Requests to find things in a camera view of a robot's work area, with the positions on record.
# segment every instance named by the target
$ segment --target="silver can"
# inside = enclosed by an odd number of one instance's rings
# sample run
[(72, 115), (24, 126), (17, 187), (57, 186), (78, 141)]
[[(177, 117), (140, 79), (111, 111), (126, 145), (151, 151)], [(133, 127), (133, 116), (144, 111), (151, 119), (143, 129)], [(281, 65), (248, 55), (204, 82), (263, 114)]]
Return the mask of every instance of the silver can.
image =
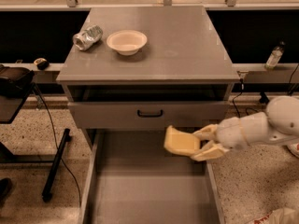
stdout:
[(103, 35), (98, 25), (93, 25), (73, 36), (73, 43), (79, 50), (86, 50), (98, 42)]

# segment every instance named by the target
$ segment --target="bowl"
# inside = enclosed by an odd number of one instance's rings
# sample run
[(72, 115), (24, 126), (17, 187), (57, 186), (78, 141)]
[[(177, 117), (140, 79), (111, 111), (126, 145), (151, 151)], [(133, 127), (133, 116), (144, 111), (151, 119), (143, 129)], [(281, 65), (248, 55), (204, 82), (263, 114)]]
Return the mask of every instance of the bowl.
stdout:
[(131, 56), (146, 45), (147, 37), (138, 31), (122, 30), (111, 34), (107, 38), (107, 45), (116, 50), (120, 55)]

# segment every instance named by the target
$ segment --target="drawer front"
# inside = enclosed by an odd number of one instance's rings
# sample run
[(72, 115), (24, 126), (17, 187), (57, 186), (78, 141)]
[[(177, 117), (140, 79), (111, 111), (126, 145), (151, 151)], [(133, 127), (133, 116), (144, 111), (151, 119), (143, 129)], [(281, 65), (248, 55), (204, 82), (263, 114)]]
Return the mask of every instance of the drawer front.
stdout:
[(82, 129), (162, 129), (203, 127), (224, 119), (229, 103), (162, 102), (162, 103), (69, 103), (69, 109)]

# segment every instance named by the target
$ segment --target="clear bottle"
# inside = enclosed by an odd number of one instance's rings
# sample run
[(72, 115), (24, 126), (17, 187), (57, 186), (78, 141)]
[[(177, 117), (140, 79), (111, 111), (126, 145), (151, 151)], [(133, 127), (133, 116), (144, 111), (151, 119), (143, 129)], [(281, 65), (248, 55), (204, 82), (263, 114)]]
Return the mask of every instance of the clear bottle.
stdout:
[(98, 25), (93, 25), (73, 36), (73, 43), (79, 50), (86, 50), (98, 42), (103, 35)]
[(283, 41), (279, 42), (278, 46), (275, 46), (271, 52), (271, 55), (264, 65), (264, 68), (267, 70), (274, 69), (275, 66), (277, 66), (285, 48), (285, 43)]

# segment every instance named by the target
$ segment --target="black handle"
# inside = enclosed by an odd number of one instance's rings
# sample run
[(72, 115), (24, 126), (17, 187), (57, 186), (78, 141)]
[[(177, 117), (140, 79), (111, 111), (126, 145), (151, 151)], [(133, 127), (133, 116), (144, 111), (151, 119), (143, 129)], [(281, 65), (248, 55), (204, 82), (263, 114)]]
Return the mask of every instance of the black handle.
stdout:
[(140, 117), (140, 118), (158, 118), (158, 117), (161, 117), (163, 115), (163, 110), (161, 109), (159, 111), (159, 113), (144, 113), (142, 111), (140, 111), (139, 109), (137, 110), (137, 115)]

